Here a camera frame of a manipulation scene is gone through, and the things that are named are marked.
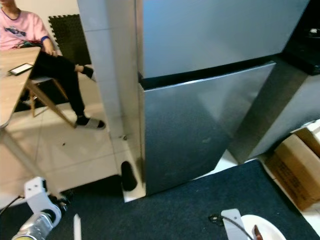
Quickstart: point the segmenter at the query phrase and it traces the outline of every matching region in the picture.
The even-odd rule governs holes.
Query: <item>dark blue carpet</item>
[[[210,223],[208,215],[233,208],[269,220],[287,240],[320,239],[258,161],[130,203],[123,203],[120,184],[112,176],[75,188],[68,212],[48,239],[73,240],[77,213],[83,240],[227,240],[224,227]],[[8,210],[1,240],[10,239],[30,214],[25,204]]]

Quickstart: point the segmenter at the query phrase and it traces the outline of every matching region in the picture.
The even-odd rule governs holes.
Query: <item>wooden chair leg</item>
[[[36,116],[35,95],[33,94],[32,91],[30,91],[30,93],[29,93],[29,98],[30,98],[32,117],[35,117]]]
[[[55,84],[55,86],[59,89],[59,91],[62,93],[62,95],[64,96],[64,98],[66,100],[68,100],[67,94],[65,92],[65,90],[63,89],[63,87],[60,85],[60,83],[56,80],[56,79],[52,79],[53,83]]]
[[[52,111],[54,111],[60,118],[62,118],[67,124],[69,124],[72,128],[75,128],[75,124],[72,123],[66,116],[60,111],[59,108],[51,101],[50,98],[43,91],[40,90],[35,84],[31,81],[27,81],[26,87],[33,92],[34,95],[38,97],[38,99],[48,106]]]

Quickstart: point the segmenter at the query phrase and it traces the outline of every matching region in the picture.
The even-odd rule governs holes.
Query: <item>white wall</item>
[[[128,148],[119,136],[127,135],[133,161],[140,157],[135,0],[77,1],[120,169]]]
[[[51,35],[49,16],[79,14],[77,0],[15,0],[15,2],[21,10],[39,15]]]

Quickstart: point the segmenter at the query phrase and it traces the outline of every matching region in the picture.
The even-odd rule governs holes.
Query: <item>person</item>
[[[77,116],[77,127],[104,129],[102,120],[86,117],[79,89],[78,73],[93,76],[93,69],[77,65],[57,54],[41,18],[33,12],[20,10],[15,0],[0,0],[0,51],[40,46],[41,52],[32,74],[57,79],[65,90]]]

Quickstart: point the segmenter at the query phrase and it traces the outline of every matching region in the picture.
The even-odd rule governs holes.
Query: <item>silver cylinder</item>
[[[38,212],[33,214],[20,228],[12,240],[27,237],[33,240],[44,240],[53,229],[52,221],[48,214]]]

